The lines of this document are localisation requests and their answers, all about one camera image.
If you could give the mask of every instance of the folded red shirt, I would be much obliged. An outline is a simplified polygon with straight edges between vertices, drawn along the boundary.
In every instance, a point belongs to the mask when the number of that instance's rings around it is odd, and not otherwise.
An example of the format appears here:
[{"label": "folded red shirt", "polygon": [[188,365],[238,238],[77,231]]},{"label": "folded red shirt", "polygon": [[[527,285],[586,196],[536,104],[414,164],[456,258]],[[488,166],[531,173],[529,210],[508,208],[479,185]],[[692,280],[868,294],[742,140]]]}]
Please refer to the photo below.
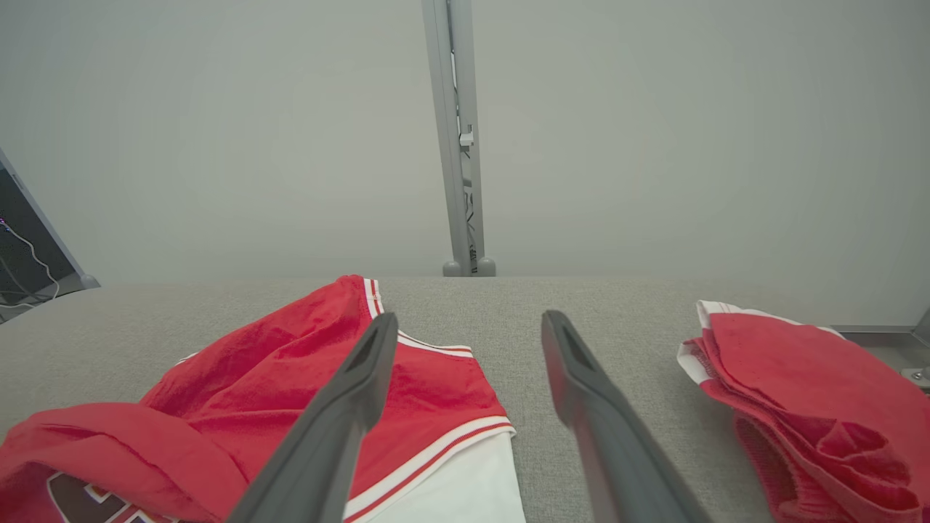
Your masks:
[{"label": "folded red shirt", "polygon": [[737,411],[781,522],[930,521],[930,401],[828,329],[717,302],[679,363]]}]

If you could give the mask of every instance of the white trim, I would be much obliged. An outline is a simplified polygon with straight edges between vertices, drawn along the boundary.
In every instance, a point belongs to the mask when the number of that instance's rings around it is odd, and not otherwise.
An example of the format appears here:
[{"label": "white trim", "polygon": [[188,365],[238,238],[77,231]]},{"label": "white trim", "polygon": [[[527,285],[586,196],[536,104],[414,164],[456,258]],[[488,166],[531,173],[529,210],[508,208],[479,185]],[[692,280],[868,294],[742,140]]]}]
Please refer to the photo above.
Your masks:
[{"label": "white trim", "polygon": [[[754,315],[754,316],[763,316],[763,317],[774,317],[775,319],[780,319],[781,321],[790,323],[792,325],[805,325],[804,323],[798,323],[788,318],[783,318],[781,316],[776,316],[776,315],[770,315],[767,312],[757,311],[755,309],[741,309],[729,303],[706,302],[704,300],[700,300],[697,302],[697,318],[700,320],[700,326],[703,329],[711,328],[711,315],[716,315],[716,314]],[[820,330],[829,332],[830,334],[835,334],[839,336],[840,338],[843,337],[843,335],[837,332],[836,330],[829,329],[826,327],[817,327],[817,328]]]},{"label": "white trim", "polygon": [[132,520],[134,520],[135,518],[139,518],[139,519],[141,519],[144,523],[160,523],[159,520],[155,520],[155,519],[153,519],[153,517],[161,517],[161,518],[163,518],[163,519],[167,519],[170,523],[177,523],[177,522],[178,522],[178,520],[177,520],[176,518],[174,518],[174,517],[157,516],[157,515],[153,515],[153,514],[150,514],[150,513],[146,512],[145,509],[142,509],[142,508],[139,508],[139,507],[136,507],[136,508],[137,508],[138,510],[137,510],[135,513],[131,514],[131,515],[129,516],[129,518],[128,518],[126,521],[132,521]]},{"label": "white trim", "polygon": [[[372,282],[374,282],[375,291],[372,293],[371,287]],[[371,314],[372,319],[378,317],[378,308],[383,311],[384,309],[384,300],[381,298],[381,286],[376,279],[362,278],[362,283],[365,286],[365,300],[368,302],[368,312]],[[421,349],[424,351],[430,351],[432,353],[439,353],[443,355],[453,355],[456,357],[469,357],[474,358],[472,355],[472,348],[466,345],[431,345],[426,342],[421,342],[420,340],[415,339],[413,336],[402,332],[401,330],[397,331],[397,342],[408,347],[413,347],[415,349]]]},{"label": "white trim", "polygon": [[103,503],[103,502],[107,501],[107,498],[109,498],[110,496],[113,495],[113,493],[110,492],[109,490],[100,489],[100,490],[103,490],[103,491],[106,492],[106,493],[103,494],[102,496],[99,496],[99,495],[97,494],[97,492],[94,491],[94,489],[96,489],[96,488],[97,488],[97,487],[94,487],[94,485],[91,484],[91,483],[87,483],[86,485],[84,485],[84,492],[86,492],[87,495],[90,496],[91,498],[93,498],[94,501],[97,502],[97,503]]},{"label": "white trim", "polygon": [[397,342],[403,345],[406,345],[408,347],[413,347],[415,349],[430,351],[431,353],[439,353],[441,355],[453,355],[455,357],[468,357],[468,358],[474,359],[474,356],[472,355],[471,350],[469,351],[444,351],[443,349],[440,349],[437,347],[432,347],[432,346],[429,346],[423,343],[408,340],[407,338],[401,337],[399,334],[397,335]]},{"label": "white trim", "polygon": [[[48,479],[46,479],[46,490],[48,490],[48,499],[52,501],[52,504],[55,505],[55,509],[59,511],[59,516],[61,516],[61,520],[62,520],[64,523],[72,523],[72,521],[71,521],[70,519],[68,519],[68,517],[64,514],[64,511],[61,510],[61,506],[58,505],[58,500],[55,499],[55,494],[52,493],[52,480],[55,479],[55,478],[58,477],[58,476],[63,476],[63,475],[64,475],[63,472],[58,471],[57,473],[55,473],[55,474],[49,476]],[[85,492],[87,492],[88,494],[90,494],[90,491],[87,490],[87,486],[89,486],[89,483],[88,483],[87,485],[84,486],[84,490],[85,490]],[[94,499],[95,501],[96,501],[97,498],[98,498],[98,496],[96,496],[96,495],[94,495],[94,494],[91,494],[91,497],[93,497],[93,499]],[[109,518],[107,518],[107,520],[104,521],[103,523],[113,523],[113,521],[115,521],[115,520],[116,520],[119,516],[121,516],[125,511],[129,510],[129,507],[133,506],[132,503],[130,503],[130,502],[124,500],[123,498],[121,498],[121,497],[119,497],[119,496],[114,495],[114,497],[115,497],[117,500],[123,502],[123,506],[121,506],[120,509],[117,510],[115,514],[113,514],[112,516],[110,516]]]},{"label": "white trim", "polygon": [[430,465],[429,468],[427,468],[422,473],[420,473],[419,476],[417,476],[412,481],[410,481],[409,483],[404,485],[402,488],[397,490],[390,498],[379,503],[378,506],[371,509],[364,516],[360,516],[358,519],[355,519],[353,523],[366,523],[367,521],[371,521],[372,519],[374,519],[376,516],[378,516],[378,514],[390,508],[394,502],[403,498],[411,490],[420,486],[423,483],[423,481],[425,481],[432,473],[436,472],[436,470],[438,470],[439,467],[443,466],[445,462],[449,461],[452,457],[454,457],[460,451],[465,450],[468,447],[471,447],[472,445],[474,445],[475,443],[478,443],[479,441],[484,441],[485,439],[488,439],[489,437],[497,436],[498,434],[506,434],[508,432],[513,432],[513,427],[507,426],[507,427],[498,427],[498,428],[490,429],[488,431],[482,432],[480,434],[476,434],[468,439],[460,441],[455,447],[449,449],[445,454],[442,455],[442,457],[440,457],[432,465]]},{"label": "white trim", "polygon": [[695,352],[699,351],[697,345],[694,345],[690,342],[684,342],[681,346],[678,347],[678,365],[684,369],[684,373],[688,375],[688,378],[691,378],[691,381],[697,383],[698,385],[706,382],[711,378],[711,375],[707,373],[707,370],[704,369],[704,366],[701,365],[700,360],[695,356]]},{"label": "white trim", "polygon": [[197,351],[197,352],[193,353],[192,355],[186,355],[185,357],[183,357],[183,358],[181,358],[181,359],[178,360],[178,363],[175,364],[175,367],[177,367],[178,365],[184,363],[185,361],[187,361],[187,360],[191,359],[192,357],[194,357],[194,356],[196,356],[196,355],[199,355],[199,354],[200,354],[200,351]]},{"label": "white trim", "polygon": [[470,346],[468,346],[468,345],[433,345],[432,343],[422,342],[422,341],[420,341],[420,340],[414,338],[413,336],[407,334],[406,332],[403,332],[402,330],[398,330],[397,333],[398,333],[398,334],[403,334],[404,336],[406,336],[407,338],[409,338],[409,339],[410,339],[411,341],[413,341],[413,342],[417,342],[417,343],[419,343],[419,344],[421,344],[421,345],[426,345],[426,346],[432,347],[432,348],[434,348],[434,349],[459,349],[459,350],[465,349],[465,350],[467,350],[467,351],[470,351],[470,350],[472,349],[472,348],[471,348]]},{"label": "white trim", "polygon": [[[370,282],[372,280],[368,278],[362,278],[362,283],[365,285],[365,300],[368,302],[368,313],[371,314],[371,319],[378,317],[378,307],[375,305],[375,302],[380,298],[378,295],[371,293]],[[375,289],[378,289],[378,280],[375,281]]]},{"label": "white trim", "polygon": [[[432,473],[432,471],[434,471],[442,463],[445,463],[446,460],[452,457],[459,450],[465,449],[469,445],[477,441],[480,441],[486,437],[494,436],[502,432],[513,433],[516,431],[513,430],[511,421],[507,419],[506,416],[488,416],[486,418],[479,418],[477,420],[472,420],[470,422],[464,423],[452,429],[451,431],[445,433],[443,436],[440,436],[438,439],[433,441],[429,447],[421,450],[416,456],[411,458],[409,461],[407,461],[403,465],[394,469],[394,471],[388,474],[387,476],[385,476],[384,479],[381,479],[378,483],[370,487],[368,490],[350,499],[346,503],[346,510],[345,510],[345,513],[343,514],[343,518],[344,519],[349,518],[353,516],[355,513],[366,509],[372,503],[377,502],[378,499],[380,499],[382,496],[384,496],[385,494],[390,492],[392,489],[394,489],[395,487],[397,487],[398,485],[406,481],[408,478],[410,478],[414,473],[417,472],[417,470],[420,467],[428,463],[431,459],[435,458],[437,455],[440,455],[443,452],[443,450],[449,445],[451,445],[452,442],[454,442],[456,439],[459,439],[460,437],[465,436],[468,433],[474,432],[476,430],[480,430],[482,428],[500,424],[500,423],[507,423],[508,426],[487,430],[482,433],[476,434],[473,437],[470,437],[469,439],[459,442],[455,447],[446,451],[445,454],[442,455],[442,457],[436,460],[436,462],[433,463],[429,468],[422,471],[418,476],[416,476],[412,481],[410,481],[402,489],[398,490],[390,498],[380,503],[379,508],[386,507],[387,505],[391,503],[392,500],[398,499],[399,496],[404,495],[406,492],[409,491],[409,489],[412,489],[413,486],[416,486],[419,483],[421,483],[424,479],[426,479],[427,476],[429,476]],[[374,517],[374,514],[376,514],[379,511],[379,508],[376,508],[372,510],[371,512],[365,514],[364,516],[360,517],[357,521],[358,522],[367,521],[368,519],[370,519],[370,516]]]}]

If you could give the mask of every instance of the metal frame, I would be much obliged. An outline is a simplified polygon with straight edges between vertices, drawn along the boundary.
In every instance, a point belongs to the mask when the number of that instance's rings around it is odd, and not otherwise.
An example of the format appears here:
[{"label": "metal frame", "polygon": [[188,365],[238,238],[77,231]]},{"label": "metal frame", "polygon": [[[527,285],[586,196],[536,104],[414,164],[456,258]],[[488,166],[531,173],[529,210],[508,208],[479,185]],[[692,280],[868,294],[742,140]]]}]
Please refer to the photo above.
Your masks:
[{"label": "metal frame", "polygon": [[[9,163],[7,155],[4,154],[3,149],[0,149],[0,165],[7,170],[9,176],[16,183],[17,187],[20,188],[22,195],[26,197],[26,201],[33,208],[35,215],[39,217],[39,221],[42,222],[42,225],[45,226],[48,233],[52,236],[52,239],[55,240],[55,244],[58,245],[58,248],[61,249],[61,252],[64,253],[64,257],[68,260],[68,263],[74,268],[74,271],[77,273],[78,278],[80,279],[81,288],[97,288],[100,286],[97,278],[92,275],[89,275],[81,269],[81,266],[77,263],[77,260],[72,255],[71,251],[65,247],[64,242],[61,241],[61,236],[58,235],[58,232],[55,231],[55,228],[52,227],[51,221],[48,220],[46,213],[42,212],[42,209],[39,207],[39,204],[35,202],[35,198],[29,192],[29,189],[26,189],[26,184],[22,182],[22,178],[17,174],[16,169],[13,168],[13,165]],[[49,286],[40,290],[39,292],[48,292],[53,286]]]},{"label": "metal frame", "polygon": [[[478,105],[472,45],[472,3],[471,0],[422,0],[422,5],[426,49],[430,61],[432,102],[439,136],[439,156],[443,163],[445,207],[449,219],[449,236],[452,240],[453,261],[447,261],[443,265],[443,275],[493,276],[496,272],[495,264],[485,256]],[[469,133],[469,139],[463,137]],[[466,182],[462,176],[461,151],[465,142],[471,156],[469,167],[474,212],[472,239],[477,258],[476,274],[472,273],[469,222],[465,203]]]},{"label": "metal frame", "polygon": [[481,137],[478,132],[478,88],[474,65],[474,34],[472,31],[472,0],[448,0],[451,9],[452,46],[455,51],[455,79],[458,89],[458,123],[462,134],[471,133],[469,173],[472,178],[474,249],[478,261],[478,276],[493,276],[494,261],[485,255],[485,213],[481,193]]},{"label": "metal frame", "polygon": [[452,79],[452,45],[445,0],[422,0],[426,51],[430,61],[432,103],[436,111],[439,157],[443,163],[445,207],[452,239],[452,258],[443,265],[445,276],[471,275],[471,254],[466,223],[465,187],[459,157],[456,92]]},{"label": "metal frame", "polygon": [[[864,346],[868,345],[865,345],[858,338],[869,339],[873,346],[906,347],[908,351],[922,352],[930,348],[930,309],[923,315],[916,327],[834,325],[833,328],[851,341]],[[924,360],[924,358],[914,359],[913,363],[920,365],[921,360]],[[909,382],[930,391],[930,366],[906,368],[902,369],[900,373]]]}]

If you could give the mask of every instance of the white wall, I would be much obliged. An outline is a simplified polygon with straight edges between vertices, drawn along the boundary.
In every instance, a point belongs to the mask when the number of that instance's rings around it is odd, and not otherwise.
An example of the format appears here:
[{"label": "white wall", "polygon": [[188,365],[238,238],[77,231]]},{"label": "white wall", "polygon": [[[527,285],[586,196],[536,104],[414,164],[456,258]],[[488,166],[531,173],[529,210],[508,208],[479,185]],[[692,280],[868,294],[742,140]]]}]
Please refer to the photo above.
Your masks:
[{"label": "white wall", "polygon": [[0,0],[0,149],[103,285],[451,259],[419,0]]},{"label": "white wall", "polygon": [[840,324],[930,306],[930,4],[474,4],[499,274],[754,281]]}]

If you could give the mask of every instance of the jersey armhole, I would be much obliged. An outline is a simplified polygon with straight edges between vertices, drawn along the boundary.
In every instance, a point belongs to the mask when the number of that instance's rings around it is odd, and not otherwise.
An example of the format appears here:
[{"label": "jersey armhole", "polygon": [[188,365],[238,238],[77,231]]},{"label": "jersey armhole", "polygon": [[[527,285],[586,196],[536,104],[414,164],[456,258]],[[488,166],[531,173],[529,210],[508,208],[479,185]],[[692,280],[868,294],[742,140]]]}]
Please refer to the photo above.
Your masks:
[{"label": "jersey armhole", "polygon": [[[365,283],[365,301],[368,305],[368,312],[374,319],[384,313],[384,301],[381,299],[381,291],[378,280],[362,278]],[[408,347],[424,351],[435,352],[439,354],[457,356],[457,357],[474,357],[472,348],[466,345],[433,345],[431,343],[421,342],[405,332],[397,331],[397,342]]]}]

